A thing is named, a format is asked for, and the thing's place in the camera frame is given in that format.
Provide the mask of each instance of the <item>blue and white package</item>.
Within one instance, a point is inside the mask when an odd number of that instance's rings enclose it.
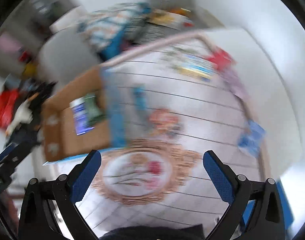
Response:
[[[249,120],[249,132],[244,132],[238,142],[238,148],[244,152],[248,153],[255,158],[258,158],[260,144],[266,133],[266,131],[256,122]]]
[[[77,98],[70,102],[70,108],[73,112],[76,134],[81,135],[94,129],[88,126],[87,112],[84,98]]]

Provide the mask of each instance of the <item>red object on plate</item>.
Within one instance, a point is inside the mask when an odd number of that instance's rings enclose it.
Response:
[[[213,53],[213,55],[204,57],[204,59],[215,63],[215,68],[218,72],[222,72],[225,68],[231,66],[231,64],[235,62],[227,52],[219,48],[216,52]]]
[[[6,90],[0,93],[0,128],[7,129],[11,123],[14,104],[19,96],[17,89]]]

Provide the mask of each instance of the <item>open cardboard box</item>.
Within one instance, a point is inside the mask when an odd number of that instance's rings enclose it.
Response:
[[[98,122],[91,131],[77,135],[73,113],[69,107],[71,101],[89,92],[96,92],[99,107],[107,112],[104,91],[100,69],[95,67],[71,81],[45,101],[42,118],[44,152],[48,162],[112,146],[109,118]]]

